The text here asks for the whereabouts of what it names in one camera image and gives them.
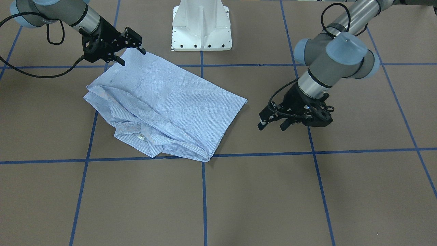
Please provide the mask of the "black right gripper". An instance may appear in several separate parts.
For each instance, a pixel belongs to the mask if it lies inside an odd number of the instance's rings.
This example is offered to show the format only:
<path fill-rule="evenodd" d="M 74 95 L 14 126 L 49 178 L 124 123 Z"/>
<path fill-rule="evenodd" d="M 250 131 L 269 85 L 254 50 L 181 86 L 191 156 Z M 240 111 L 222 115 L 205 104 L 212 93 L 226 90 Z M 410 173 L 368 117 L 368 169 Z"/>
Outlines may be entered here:
<path fill-rule="evenodd" d="M 115 62 L 125 66 L 125 61 L 116 55 L 116 52 L 125 48 L 125 39 L 122 32 L 116 30 L 108 21 L 100 17 L 97 28 L 92 33 L 86 33 L 83 27 L 79 28 L 82 35 L 83 58 L 88 62 L 96 62 L 99 59 L 105 62 Z M 146 55 L 142 46 L 135 49 Z"/>

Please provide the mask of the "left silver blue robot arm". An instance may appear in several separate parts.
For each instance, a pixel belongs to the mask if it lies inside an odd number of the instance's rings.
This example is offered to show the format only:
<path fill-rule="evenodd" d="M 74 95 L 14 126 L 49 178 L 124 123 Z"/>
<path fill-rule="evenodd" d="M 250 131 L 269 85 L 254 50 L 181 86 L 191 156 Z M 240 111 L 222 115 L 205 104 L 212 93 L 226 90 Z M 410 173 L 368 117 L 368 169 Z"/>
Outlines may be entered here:
<path fill-rule="evenodd" d="M 325 127 L 332 123 L 334 107 L 326 104 L 331 89 L 340 79 L 363 79 L 379 69 L 380 59 L 359 39 L 368 22 L 392 5 L 436 6 L 435 0 L 357 0 L 344 9 L 332 23 L 321 22 L 322 32 L 313 39 L 300 40 L 294 58 L 307 70 L 289 83 L 291 88 L 279 104 L 269 99 L 259 113 L 259 130 L 269 123 L 284 119 L 285 131 L 290 125 L 301 123 L 308 127 Z"/>

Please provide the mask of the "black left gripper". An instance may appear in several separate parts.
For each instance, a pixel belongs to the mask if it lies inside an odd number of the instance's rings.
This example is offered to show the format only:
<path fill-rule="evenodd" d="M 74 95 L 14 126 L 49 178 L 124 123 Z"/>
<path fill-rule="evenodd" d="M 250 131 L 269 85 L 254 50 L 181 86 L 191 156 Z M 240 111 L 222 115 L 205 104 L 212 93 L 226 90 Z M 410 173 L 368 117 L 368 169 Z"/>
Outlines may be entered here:
<path fill-rule="evenodd" d="M 262 131 L 267 124 L 277 121 L 278 119 L 285 119 L 280 124 L 281 131 L 285 131 L 290 125 L 302 123 L 304 119 L 309 118 L 305 113 L 308 110 L 307 102 L 309 100 L 322 100 L 326 101 L 329 98 L 329 93 L 323 91 L 321 98 L 312 98 L 307 96 L 300 88 L 297 82 L 289 82 L 280 89 L 278 89 L 272 96 L 273 99 L 280 91 L 287 86 L 292 87 L 284 94 L 283 101 L 279 104 L 271 103 L 271 110 L 264 108 L 259 112 L 260 122 L 258 123 L 258 129 Z"/>

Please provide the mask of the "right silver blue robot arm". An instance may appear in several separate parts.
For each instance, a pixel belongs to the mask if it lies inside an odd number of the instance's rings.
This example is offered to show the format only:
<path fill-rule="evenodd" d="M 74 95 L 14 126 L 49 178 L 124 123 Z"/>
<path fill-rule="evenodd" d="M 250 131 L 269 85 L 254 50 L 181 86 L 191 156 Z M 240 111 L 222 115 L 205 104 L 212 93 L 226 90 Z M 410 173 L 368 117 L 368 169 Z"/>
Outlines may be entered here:
<path fill-rule="evenodd" d="M 66 23 L 82 35 L 83 59 L 91 63 L 101 59 L 124 66 L 125 61 L 116 55 L 124 48 L 136 48 L 146 54 L 141 35 L 130 27 L 119 32 L 88 4 L 87 0 L 14 0 L 10 13 L 27 28 L 56 21 Z"/>

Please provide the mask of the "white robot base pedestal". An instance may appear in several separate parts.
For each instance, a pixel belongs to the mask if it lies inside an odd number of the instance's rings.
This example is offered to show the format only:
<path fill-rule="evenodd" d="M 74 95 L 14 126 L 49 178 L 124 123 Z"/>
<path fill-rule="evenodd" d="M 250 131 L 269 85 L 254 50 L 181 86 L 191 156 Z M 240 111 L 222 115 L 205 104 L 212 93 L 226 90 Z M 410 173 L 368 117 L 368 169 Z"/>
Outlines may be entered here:
<path fill-rule="evenodd" d="M 173 8 L 173 51 L 232 49 L 229 8 L 220 0 L 182 0 Z"/>

